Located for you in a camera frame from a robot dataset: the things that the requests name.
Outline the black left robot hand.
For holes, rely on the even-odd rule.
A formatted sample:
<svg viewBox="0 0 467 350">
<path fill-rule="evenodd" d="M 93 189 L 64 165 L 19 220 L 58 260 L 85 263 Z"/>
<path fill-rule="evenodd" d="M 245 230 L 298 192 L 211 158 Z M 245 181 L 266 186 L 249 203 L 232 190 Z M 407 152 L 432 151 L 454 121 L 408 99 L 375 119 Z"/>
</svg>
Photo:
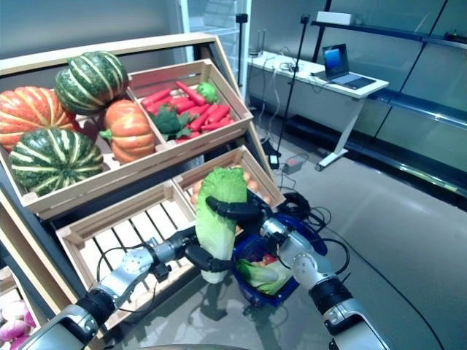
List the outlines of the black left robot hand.
<svg viewBox="0 0 467 350">
<path fill-rule="evenodd" d="M 178 230 L 169 238 L 170 244 L 174 247 L 174 256 L 177 259 L 186 257 L 197 268 L 208 272 L 223 272 L 232 269 L 233 260 L 220 260 L 201 247 L 196 237 L 196 229 L 190 226 L 183 230 Z"/>
</svg>

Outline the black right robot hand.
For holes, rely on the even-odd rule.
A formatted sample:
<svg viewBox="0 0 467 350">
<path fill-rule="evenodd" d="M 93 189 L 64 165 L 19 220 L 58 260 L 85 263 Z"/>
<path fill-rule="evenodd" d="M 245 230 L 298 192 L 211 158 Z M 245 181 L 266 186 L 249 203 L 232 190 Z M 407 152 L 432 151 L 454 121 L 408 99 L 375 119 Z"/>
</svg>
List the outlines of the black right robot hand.
<svg viewBox="0 0 467 350">
<path fill-rule="evenodd" d="M 220 201 L 209 196 L 205 203 L 214 213 L 232 219 L 241 229 L 251 234 L 259 234 L 266 220 L 273 216 L 270 205 L 251 190 L 247 191 L 246 202 Z"/>
</svg>

